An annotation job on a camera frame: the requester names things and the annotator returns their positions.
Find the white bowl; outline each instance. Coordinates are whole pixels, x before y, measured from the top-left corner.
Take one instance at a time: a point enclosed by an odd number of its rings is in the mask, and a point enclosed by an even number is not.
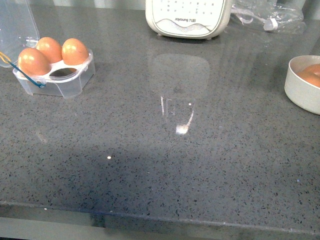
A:
[[[284,91],[296,105],[320,115],[320,87],[314,86],[297,76],[297,73],[313,64],[320,64],[320,56],[305,55],[291,59],[286,74]]]

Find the white appliance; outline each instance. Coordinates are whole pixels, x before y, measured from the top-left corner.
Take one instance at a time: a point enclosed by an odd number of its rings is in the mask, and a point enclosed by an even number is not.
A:
[[[159,35],[211,39],[227,26],[233,0],[145,0],[148,25]]]

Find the egg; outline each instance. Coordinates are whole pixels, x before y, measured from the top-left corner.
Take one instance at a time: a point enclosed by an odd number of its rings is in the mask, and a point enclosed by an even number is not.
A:
[[[38,49],[25,48],[18,56],[18,68],[29,76],[42,76],[50,72],[49,60]]]
[[[42,52],[51,64],[62,60],[62,47],[60,43],[51,37],[46,36],[41,38],[35,48]]]
[[[320,76],[320,64],[313,64],[311,66],[308,66],[303,71],[304,72],[311,72],[311,73],[314,73],[314,74]]]
[[[69,38],[62,45],[62,59],[67,65],[80,65],[89,57],[87,47],[78,39]]]
[[[297,75],[306,82],[320,88],[320,76],[314,74],[313,72],[301,71],[297,73]]]

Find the plastic bag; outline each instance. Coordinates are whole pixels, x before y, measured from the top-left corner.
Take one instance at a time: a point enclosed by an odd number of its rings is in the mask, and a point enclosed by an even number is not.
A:
[[[236,0],[232,19],[249,28],[273,33],[302,34],[306,24],[302,10],[294,5],[273,3],[271,0]]]

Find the countertop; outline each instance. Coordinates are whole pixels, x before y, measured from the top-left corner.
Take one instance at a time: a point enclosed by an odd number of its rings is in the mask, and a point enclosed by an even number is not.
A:
[[[320,116],[284,91],[289,60],[320,54],[319,21],[187,40],[141,10],[31,9],[41,37],[83,41],[96,74],[65,99],[0,70],[1,205],[319,237]]]

